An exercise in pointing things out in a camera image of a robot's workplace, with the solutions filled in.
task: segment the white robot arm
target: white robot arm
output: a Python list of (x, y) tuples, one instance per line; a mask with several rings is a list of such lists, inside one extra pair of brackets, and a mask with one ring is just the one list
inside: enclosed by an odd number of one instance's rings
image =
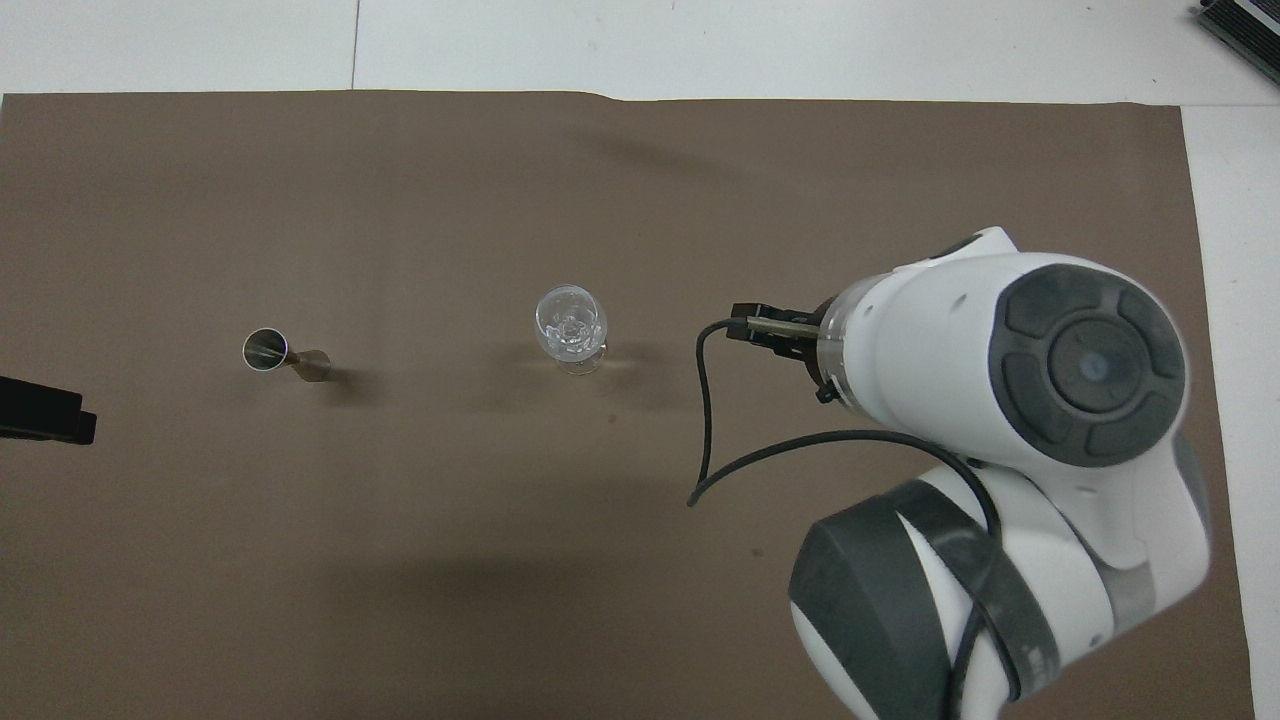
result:
[(993, 719), (1203, 580), (1185, 352), (1134, 281), (988, 228), (813, 314), (735, 315), (731, 337), (805, 360), (820, 400), (972, 466), (820, 520), (800, 550), (796, 629), (861, 720)]

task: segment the brown paper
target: brown paper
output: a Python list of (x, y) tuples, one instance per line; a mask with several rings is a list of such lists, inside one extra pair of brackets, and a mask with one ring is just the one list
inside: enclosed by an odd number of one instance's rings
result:
[[(1207, 584), (1005, 717), (1252, 717), (1179, 111), (566, 94), (8, 96), (0, 368), (91, 447), (0, 445), (12, 717), (845, 717), (794, 635), (810, 523), (932, 466), (827, 446), (685, 507), (692, 341), (993, 224), (1170, 307)], [(548, 288), (609, 355), (540, 354)], [(334, 382), (256, 374), (253, 329)], [(868, 421), (713, 340), (716, 465)]]

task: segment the jigger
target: jigger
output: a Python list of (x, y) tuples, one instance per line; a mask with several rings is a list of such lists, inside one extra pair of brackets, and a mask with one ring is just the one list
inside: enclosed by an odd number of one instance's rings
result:
[(244, 338), (244, 363), (260, 373), (291, 365), (300, 378), (308, 383), (329, 377), (329, 356), (320, 350), (293, 352), (284, 334), (274, 328), (253, 331)]

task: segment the white table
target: white table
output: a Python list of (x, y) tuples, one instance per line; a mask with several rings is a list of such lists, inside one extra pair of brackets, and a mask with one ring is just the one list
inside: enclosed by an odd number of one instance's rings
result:
[(0, 92), (579, 90), (1184, 106), (1257, 716), (1280, 719), (1280, 87), (1192, 0), (0, 4)]

